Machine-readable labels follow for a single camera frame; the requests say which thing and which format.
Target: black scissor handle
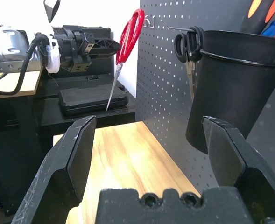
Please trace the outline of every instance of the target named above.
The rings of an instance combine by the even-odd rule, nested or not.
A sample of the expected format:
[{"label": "black scissor handle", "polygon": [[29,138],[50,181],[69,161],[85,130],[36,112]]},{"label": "black scissor handle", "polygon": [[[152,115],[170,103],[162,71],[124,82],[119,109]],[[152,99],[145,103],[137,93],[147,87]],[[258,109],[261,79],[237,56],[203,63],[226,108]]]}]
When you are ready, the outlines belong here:
[{"label": "black scissor handle", "polygon": [[[181,51],[181,42],[183,42],[183,52]],[[175,54],[180,62],[185,63],[187,61],[187,36],[186,34],[177,34],[175,41]]]},{"label": "black scissor handle", "polygon": [[188,57],[192,61],[199,61],[202,58],[200,50],[203,48],[204,30],[201,27],[190,27],[194,32],[187,32]]}]

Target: black pegboard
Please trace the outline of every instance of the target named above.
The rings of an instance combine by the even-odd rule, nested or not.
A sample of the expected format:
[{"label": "black pegboard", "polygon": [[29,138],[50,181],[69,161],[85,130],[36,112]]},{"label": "black pegboard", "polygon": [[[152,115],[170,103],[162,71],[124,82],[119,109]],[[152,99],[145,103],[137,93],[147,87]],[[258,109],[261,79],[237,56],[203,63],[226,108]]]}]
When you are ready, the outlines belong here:
[{"label": "black pegboard", "polygon": [[[145,122],[199,192],[217,183],[209,157],[185,138],[192,102],[186,67],[174,53],[173,41],[180,31],[168,29],[160,20],[173,27],[239,31],[250,4],[248,0],[141,0],[146,15],[156,18],[155,28],[143,28],[139,38],[136,120]],[[272,102],[275,92],[248,140],[267,156],[275,170],[275,104]]]}]

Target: screwdriver handle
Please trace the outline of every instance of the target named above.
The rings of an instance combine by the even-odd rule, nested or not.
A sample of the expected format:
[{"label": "screwdriver handle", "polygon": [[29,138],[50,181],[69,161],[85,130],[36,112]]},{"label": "screwdriver handle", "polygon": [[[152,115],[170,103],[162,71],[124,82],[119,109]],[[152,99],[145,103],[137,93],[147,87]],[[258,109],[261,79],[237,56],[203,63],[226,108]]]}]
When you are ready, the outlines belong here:
[{"label": "screwdriver handle", "polygon": [[275,0],[253,0],[241,25],[241,32],[260,34],[274,13]]}]

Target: red scissors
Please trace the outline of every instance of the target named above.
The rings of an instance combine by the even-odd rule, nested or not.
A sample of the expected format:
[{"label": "red scissors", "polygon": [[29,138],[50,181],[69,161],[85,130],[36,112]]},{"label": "red scissors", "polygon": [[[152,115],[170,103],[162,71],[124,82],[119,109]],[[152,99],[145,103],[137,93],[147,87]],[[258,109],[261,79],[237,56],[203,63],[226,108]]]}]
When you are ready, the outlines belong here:
[{"label": "red scissors", "polygon": [[120,36],[121,49],[117,52],[116,65],[117,69],[114,74],[113,86],[110,91],[110,96],[107,104],[106,110],[108,110],[111,98],[113,96],[113,90],[117,84],[118,77],[120,76],[120,71],[133,50],[133,47],[141,34],[141,29],[145,19],[145,12],[142,9],[137,9],[132,18],[128,21],[125,26],[122,35]]}]

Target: black scissors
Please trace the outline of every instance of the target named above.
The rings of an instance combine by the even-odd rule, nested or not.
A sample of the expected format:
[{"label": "black scissors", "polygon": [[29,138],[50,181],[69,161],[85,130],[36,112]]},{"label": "black scissors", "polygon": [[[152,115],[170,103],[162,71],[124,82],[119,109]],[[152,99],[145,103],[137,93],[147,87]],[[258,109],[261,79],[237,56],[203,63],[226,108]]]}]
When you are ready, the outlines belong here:
[{"label": "black scissors", "polygon": [[187,34],[177,34],[174,41],[176,57],[185,64],[187,69],[192,101],[196,91],[195,62],[202,57],[200,49],[203,47],[203,39],[204,30],[200,27],[191,27]]}]

